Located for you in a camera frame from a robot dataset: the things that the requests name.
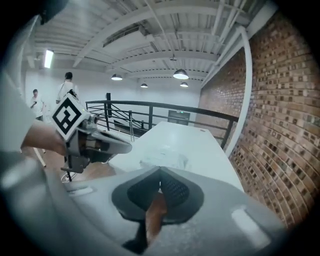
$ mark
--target brick wall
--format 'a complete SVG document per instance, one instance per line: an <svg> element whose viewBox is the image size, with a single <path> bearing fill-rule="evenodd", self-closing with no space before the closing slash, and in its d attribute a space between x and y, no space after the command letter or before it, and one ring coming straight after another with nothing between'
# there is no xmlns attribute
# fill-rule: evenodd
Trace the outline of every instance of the brick wall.
<svg viewBox="0 0 320 256"><path fill-rule="evenodd" d="M230 161L245 192L291 227L308 214L320 188L319 69L304 39L279 12L251 38L250 47L250 105ZM241 49L202 89L199 108L239 116L245 73Z"/></svg>

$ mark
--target white tabletop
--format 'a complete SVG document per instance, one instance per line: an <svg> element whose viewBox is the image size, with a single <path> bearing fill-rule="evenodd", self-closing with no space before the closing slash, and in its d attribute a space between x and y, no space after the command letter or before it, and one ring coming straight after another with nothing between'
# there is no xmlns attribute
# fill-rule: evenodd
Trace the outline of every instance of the white tabletop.
<svg viewBox="0 0 320 256"><path fill-rule="evenodd" d="M160 122L132 143L132 151L118 154L109 164L123 172L146 166L166 166L243 187L230 161L207 129Z"/></svg>

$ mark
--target metal railing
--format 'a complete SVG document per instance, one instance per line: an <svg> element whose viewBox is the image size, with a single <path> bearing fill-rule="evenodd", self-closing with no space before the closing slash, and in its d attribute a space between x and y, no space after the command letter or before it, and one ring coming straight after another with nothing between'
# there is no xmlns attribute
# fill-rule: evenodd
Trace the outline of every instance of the metal railing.
<svg viewBox="0 0 320 256"><path fill-rule="evenodd" d="M158 102L148 102L148 101L128 101L128 100L95 100L95 101L87 101L86 108L89 112L91 112L94 115L99 115L102 117L98 117L100 121L103 121L106 123L106 125L103 125L99 123L99 125L104 126L107 128L108 131L115 130L118 131L118 129L110 127L110 124L114 124L118 127L123 127L124 129L129 130L129 134L134 139L134 133L146 133L149 131L153 126L156 124L153 123L153 118L163 118L163 119L170 119L170 120L177 120L177 121L185 121L185 119L177 118L177 117L170 117L170 116L164 116L164 115L158 115L154 114L154 108L162 108L162 109L169 109L169 110L178 110L178 111L184 111L184 112L190 112L190 113L196 113L201 115L206 115L210 117L215 117L219 119L223 119L228 121L227 126L217 126L212 125L208 123L203 122L197 122L197 121L191 121L188 120L187 122L189 124L194 125L200 125L200 126L206 126L210 128L215 128L219 130L225 130L224 136L214 136L217 140L221 140L221 148L223 149L227 143L228 137L230 135L231 129L233 127L234 122L238 122L238 117L224 114L216 111L211 111L207 109L197 108L197 107L190 107L190 106L181 106L181 105L173 105L173 104L166 104L166 103L158 103ZM131 106L146 106L148 107L148 113L145 112L136 112L131 110L121 110L119 107L115 105L131 105ZM133 118L133 114L136 115L143 115L148 117L148 121L143 120L137 120ZM116 121L115 119L119 119L120 121L124 121L127 123L123 124L119 121Z"/></svg>

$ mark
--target white ceiling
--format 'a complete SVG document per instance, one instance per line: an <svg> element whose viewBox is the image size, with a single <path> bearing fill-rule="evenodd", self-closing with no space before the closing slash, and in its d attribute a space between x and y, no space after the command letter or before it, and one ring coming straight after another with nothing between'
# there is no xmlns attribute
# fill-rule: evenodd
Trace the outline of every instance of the white ceiling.
<svg viewBox="0 0 320 256"><path fill-rule="evenodd" d="M182 68L201 84L235 26L247 27L264 3L69 0L52 20L37 25L29 42L32 56L29 53L27 60L32 68L41 66L45 50L50 49L54 68L96 69L157 81L170 79Z"/></svg>

